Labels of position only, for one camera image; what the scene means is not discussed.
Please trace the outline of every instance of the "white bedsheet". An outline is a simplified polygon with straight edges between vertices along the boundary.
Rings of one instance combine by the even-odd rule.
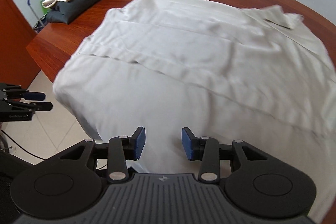
[[[134,0],[110,9],[54,82],[57,100],[104,141],[146,128],[135,168],[198,173],[181,129],[264,150],[317,187],[320,222],[336,193],[336,74],[323,43],[279,6]],[[222,164],[223,176],[230,173]]]

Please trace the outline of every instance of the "wooden table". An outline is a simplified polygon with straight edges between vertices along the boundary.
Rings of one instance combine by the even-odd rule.
[[[121,8],[132,0],[101,0],[70,25],[48,24],[28,45],[27,50],[46,76],[54,81],[56,74],[77,49],[84,37],[90,35],[102,22],[110,8]],[[212,0],[238,8],[262,8],[274,4],[282,6],[284,12],[298,13],[305,17],[305,25],[324,43],[336,64],[336,26],[310,8],[295,0]],[[334,214],[324,224],[335,224]]]

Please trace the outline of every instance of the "gray folded fabric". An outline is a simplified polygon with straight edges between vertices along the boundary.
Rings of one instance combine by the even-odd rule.
[[[47,22],[63,22],[70,24],[85,10],[99,0],[70,0],[69,2],[58,1],[47,14]]]

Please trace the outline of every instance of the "tiled floor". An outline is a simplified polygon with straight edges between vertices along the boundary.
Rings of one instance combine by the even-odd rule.
[[[88,138],[76,118],[56,101],[53,95],[53,84],[42,71],[28,89],[35,92],[44,92],[46,94],[45,101],[52,102],[53,109],[47,112],[36,112],[31,121],[9,122],[5,125],[4,131],[24,149],[47,159]],[[42,161],[24,152],[9,138],[6,139],[9,146],[13,147],[10,150],[11,154],[33,164]],[[98,168],[103,166],[105,162],[99,160]]]

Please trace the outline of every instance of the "metal pin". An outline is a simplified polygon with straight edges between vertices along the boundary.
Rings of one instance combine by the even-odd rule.
[[[206,181],[213,181],[216,180],[218,176],[215,173],[203,173],[201,178]]]
[[[126,177],[126,175],[123,172],[112,172],[109,175],[109,177],[110,177],[110,179],[113,179],[113,180],[122,180]]]

